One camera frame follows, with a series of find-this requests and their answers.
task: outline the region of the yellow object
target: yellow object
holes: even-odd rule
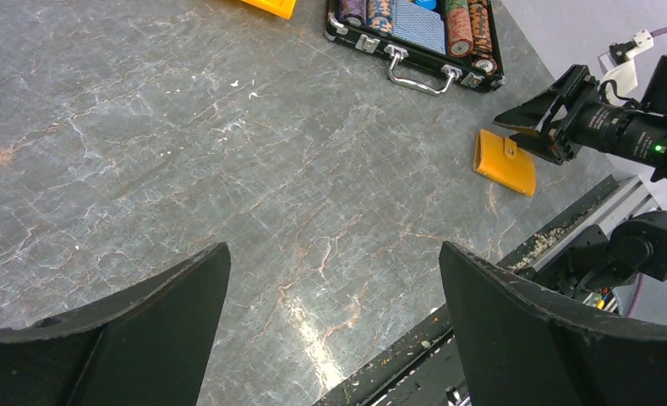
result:
[[[478,135],[473,170],[522,195],[534,195],[537,186],[532,156],[485,129]]]
[[[243,0],[244,2],[266,10],[284,19],[290,19],[293,15],[293,6],[296,0]]]

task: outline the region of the case latch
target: case latch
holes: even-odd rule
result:
[[[474,89],[478,87],[479,84],[483,83],[484,79],[485,78],[482,75],[471,72],[465,76],[465,79],[461,80],[460,84]]]
[[[378,48],[378,44],[380,44],[378,38],[371,38],[365,34],[361,34],[360,38],[358,38],[358,42],[356,42],[356,49],[367,53],[373,53]]]

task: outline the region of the white wall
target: white wall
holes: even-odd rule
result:
[[[502,0],[520,25],[549,71],[559,77],[574,63],[586,64],[602,77],[597,56],[612,42],[627,42],[639,30],[667,26],[667,0]],[[654,48],[635,58],[637,87],[631,96],[641,98],[659,57],[667,53],[667,35],[654,40]],[[540,83],[542,90],[549,83]],[[667,181],[649,182],[652,169],[617,157],[610,160],[628,174],[638,174],[654,198],[667,210]]]

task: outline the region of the stack of poker chips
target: stack of poker chips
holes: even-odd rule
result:
[[[473,28],[467,0],[446,0],[447,51],[455,58],[473,51]]]
[[[341,0],[338,18],[354,27],[365,25],[365,0]]]
[[[393,0],[393,36],[445,55],[445,25],[440,15],[409,0]]]
[[[368,27],[381,36],[393,33],[392,0],[368,0]]]
[[[488,6],[489,0],[468,0],[470,21],[473,26],[473,65],[487,74],[497,70],[497,62],[492,57],[492,36],[490,34]]]

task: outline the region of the gray marble table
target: gray marble table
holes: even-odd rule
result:
[[[495,261],[610,171],[540,163],[529,199],[471,170],[551,81],[501,5],[507,85],[434,98],[328,42],[324,3],[0,0],[0,327],[226,241],[200,404],[310,404],[443,303],[443,240]]]

